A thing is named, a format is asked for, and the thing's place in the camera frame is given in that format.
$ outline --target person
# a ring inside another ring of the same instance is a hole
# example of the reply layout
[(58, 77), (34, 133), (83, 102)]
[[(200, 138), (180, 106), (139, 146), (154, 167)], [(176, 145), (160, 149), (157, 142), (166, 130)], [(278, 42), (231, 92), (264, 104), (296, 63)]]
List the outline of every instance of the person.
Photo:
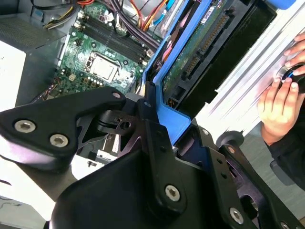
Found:
[[(305, 62), (305, 33), (295, 37), (296, 45), (284, 52), (289, 56), (300, 52), (285, 65), (294, 66)], [(305, 65), (293, 74), (305, 73)], [(282, 170), (305, 190), (305, 94), (299, 93), (299, 86), (287, 78), (275, 78), (261, 95), (258, 111), (263, 122), (261, 134), (273, 159)]]

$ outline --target black sleeve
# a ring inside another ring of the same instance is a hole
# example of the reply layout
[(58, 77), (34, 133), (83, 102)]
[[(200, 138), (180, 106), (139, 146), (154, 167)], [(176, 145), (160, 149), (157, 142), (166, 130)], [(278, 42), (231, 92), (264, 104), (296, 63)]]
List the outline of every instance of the black sleeve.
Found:
[(305, 190), (305, 144), (294, 129), (268, 148), (281, 169)]

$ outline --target green circuit board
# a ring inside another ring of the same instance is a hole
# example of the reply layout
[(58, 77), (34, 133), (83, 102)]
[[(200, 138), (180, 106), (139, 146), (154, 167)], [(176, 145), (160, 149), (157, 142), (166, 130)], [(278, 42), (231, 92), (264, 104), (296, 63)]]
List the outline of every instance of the green circuit board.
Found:
[(175, 63), (172, 65), (171, 69), (167, 73), (167, 75), (162, 80), (162, 88), (163, 94), (169, 92), (173, 86), (175, 86), (176, 81), (180, 78), (181, 73), (189, 59), (191, 58), (192, 54), (198, 46), (206, 33), (209, 31), (210, 27), (217, 19), (219, 14), (222, 12), (223, 7), (226, 3), (226, 0), (223, 2), (221, 7), (217, 5), (213, 5), (209, 8), (206, 15), (204, 16), (201, 23), (197, 26), (195, 32), (185, 45), (184, 49), (176, 59)]
[[(85, 15), (97, 20), (106, 10), (106, 6), (98, 2), (83, 9)], [(134, 62), (82, 31), (71, 28), (70, 39), (56, 77), (59, 84), (50, 96), (60, 97), (102, 86), (114, 87), (123, 94), (134, 92), (141, 84), (144, 68), (143, 64)]]

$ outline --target ram slot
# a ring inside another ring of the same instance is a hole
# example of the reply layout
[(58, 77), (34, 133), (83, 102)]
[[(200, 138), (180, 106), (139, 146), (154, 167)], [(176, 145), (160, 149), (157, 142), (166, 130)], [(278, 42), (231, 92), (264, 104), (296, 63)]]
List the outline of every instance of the ram slot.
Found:
[(88, 37), (95, 39), (97, 42), (102, 43), (103, 45), (107, 46), (108, 48), (116, 51), (117, 53), (125, 56), (126, 58), (134, 61), (140, 62), (140, 56), (135, 53), (134, 51), (130, 51), (127, 49), (123, 44), (117, 42), (111, 35), (106, 35), (102, 33), (96, 32), (94, 29), (86, 27), (83, 30), (83, 33)]
[(112, 38), (117, 40), (120, 43), (123, 43), (128, 49), (133, 52), (137, 52), (139, 55), (143, 55), (146, 52), (145, 48), (142, 47), (139, 43), (135, 42), (129, 37), (122, 37), (115, 33), (114, 31), (109, 30), (105, 27), (103, 23), (94, 18), (88, 18), (86, 25), (94, 28), (96, 31), (100, 33), (110, 33), (112, 32)]

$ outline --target blue plastic bracket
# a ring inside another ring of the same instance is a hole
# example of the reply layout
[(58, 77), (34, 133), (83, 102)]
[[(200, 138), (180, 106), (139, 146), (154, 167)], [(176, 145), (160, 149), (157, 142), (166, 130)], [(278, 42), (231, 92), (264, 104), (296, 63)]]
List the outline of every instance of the blue plastic bracket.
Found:
[[(168, 73), (169, 69), (179, 56), (181, 50), (189, 40), (190, 36), (196, 29), (197, 25), (201, 21), (201, 18), (205, 15), (206, 11), (209, 8), (209, 5), (212, 0), (203, 0), (198, 9), (196, 10), (195, 14), (193, 15), (192, 19), (188, 23), (187, 27), (185, 28), (184, 32), (182, 33), (180, 39), (176, 43), (175, 47), (173, 48), (171, 54), (167, 58), (167, 61), (164, 63), (161, 70), (158, 72), (156, 77), (154, 78), (153, 82), (156, 84), (156, 94), (157, 94), (157, 113), (159, 117), (160, 124), (164, 125), (167, 128), (167, 132), (169, 134), (170, 140), (172, 145), (179, 139), (179, 137), (184, 133), (187, 127), (191, 123), (191, 119), (182, 114), (181, 112), (167, 106), (163, 102), (163, 92), (162, 92), (162, 80)], [(184, 9), (187, 5), (188, 1), (185, 1), (183, 4), (182, 9)], [(156, 51), (154, 57), (149, 62), (146, 70), (143, 73), (143, 79), (146, 80), (146, 75), (148, 70), (151, 68), (154, 60), (159, 55), (160, 51), (162, 50), (163, 46), (166, 44), (167, 39), (170, 37), (170, 33), (174, 30), (178, 19), (181, 17), (183, 10), (180, 10), (179, 15), (175, 18), (175, 21), (172, 27), (169, 29), (165, 39), (162, 41), (160, 47)]]
[(267, 0), (267, 1), (281, 10), (286, 10), (295, 3), (295, 0)]

